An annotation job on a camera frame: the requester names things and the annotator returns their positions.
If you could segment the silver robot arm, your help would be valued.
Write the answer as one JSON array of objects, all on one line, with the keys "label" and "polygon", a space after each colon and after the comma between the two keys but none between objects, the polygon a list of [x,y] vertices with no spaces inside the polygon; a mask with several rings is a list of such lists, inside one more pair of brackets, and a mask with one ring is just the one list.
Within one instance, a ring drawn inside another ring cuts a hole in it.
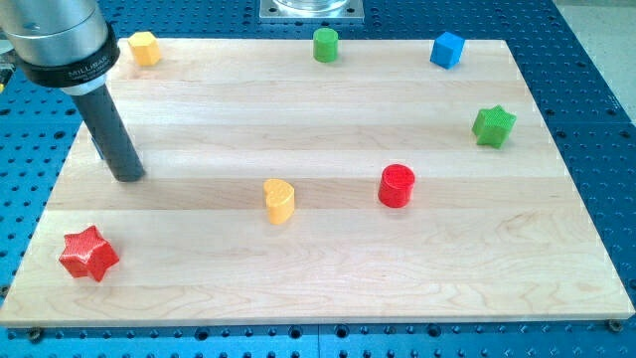
[{"label": "silver robot arm", "polygon": [[73,96],[104,86],[120,54],[95,0],[1,0],[1,29],[31,82]]}]

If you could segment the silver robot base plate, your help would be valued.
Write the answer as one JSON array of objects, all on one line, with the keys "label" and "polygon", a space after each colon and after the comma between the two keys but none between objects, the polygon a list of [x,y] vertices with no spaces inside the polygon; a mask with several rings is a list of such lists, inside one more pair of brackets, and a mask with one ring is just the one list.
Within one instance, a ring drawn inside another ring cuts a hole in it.
[{"label": "silver robot base plate", "polygon": [[261,22],[354,22],[365,19],[363,0],[258,0]]}]

